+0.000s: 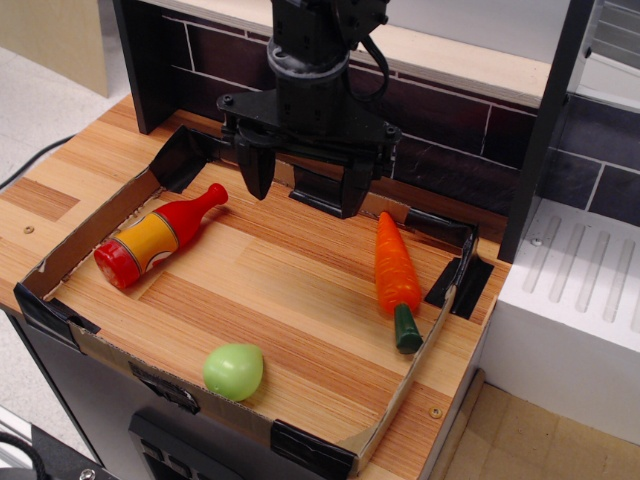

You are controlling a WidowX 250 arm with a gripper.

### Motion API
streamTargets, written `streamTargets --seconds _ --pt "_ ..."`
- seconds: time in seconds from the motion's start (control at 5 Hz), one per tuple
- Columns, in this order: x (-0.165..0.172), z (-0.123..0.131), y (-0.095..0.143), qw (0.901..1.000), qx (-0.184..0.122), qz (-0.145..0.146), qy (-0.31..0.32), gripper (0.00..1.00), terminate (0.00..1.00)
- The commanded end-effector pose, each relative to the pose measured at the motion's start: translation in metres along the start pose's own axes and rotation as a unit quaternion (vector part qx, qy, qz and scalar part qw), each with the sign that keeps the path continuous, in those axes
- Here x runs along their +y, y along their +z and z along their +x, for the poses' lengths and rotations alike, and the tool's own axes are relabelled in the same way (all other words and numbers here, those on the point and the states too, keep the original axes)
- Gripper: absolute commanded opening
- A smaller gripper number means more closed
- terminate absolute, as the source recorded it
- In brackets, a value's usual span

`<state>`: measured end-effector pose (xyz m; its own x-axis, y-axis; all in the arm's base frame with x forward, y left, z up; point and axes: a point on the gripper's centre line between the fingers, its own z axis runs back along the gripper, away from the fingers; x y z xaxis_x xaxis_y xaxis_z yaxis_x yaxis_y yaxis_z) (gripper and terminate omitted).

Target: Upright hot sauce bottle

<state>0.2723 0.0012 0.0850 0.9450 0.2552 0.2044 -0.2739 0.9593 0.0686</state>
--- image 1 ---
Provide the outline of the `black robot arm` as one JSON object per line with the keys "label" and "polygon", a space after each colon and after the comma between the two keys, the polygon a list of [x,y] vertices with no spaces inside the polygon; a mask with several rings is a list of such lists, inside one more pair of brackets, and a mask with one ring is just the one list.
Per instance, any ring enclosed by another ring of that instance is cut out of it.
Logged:
{"label": "black robot arm", "polygon": [[248,191],[264,199],[277,154],[341,167],[338,180],[294,170],[293,198],[341,219],[355,216],[373,181],[387,174],[401,139],[398,127],[367,110],[389,84],[355,92],[350,54],[363,46],[383,75],[386,58],[371,38],[388,21],[384,1],[275,1],[267,60],[274,89],[226,94],[223,140],[233,150]]}

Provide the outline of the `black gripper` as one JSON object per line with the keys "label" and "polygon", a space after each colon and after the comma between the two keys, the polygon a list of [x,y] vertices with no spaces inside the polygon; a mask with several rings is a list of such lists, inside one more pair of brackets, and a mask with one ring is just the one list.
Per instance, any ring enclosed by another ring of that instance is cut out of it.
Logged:
{"label": "black gripper", "polygon": [[340,77],[309,85],[280,79],[272,90],[224,94],[217,107],[251,195],[268,195],[275,152],[344,166],[342,219],[359,212],[373,177],[391,174],[401,138],[399,128],[352,98]]}

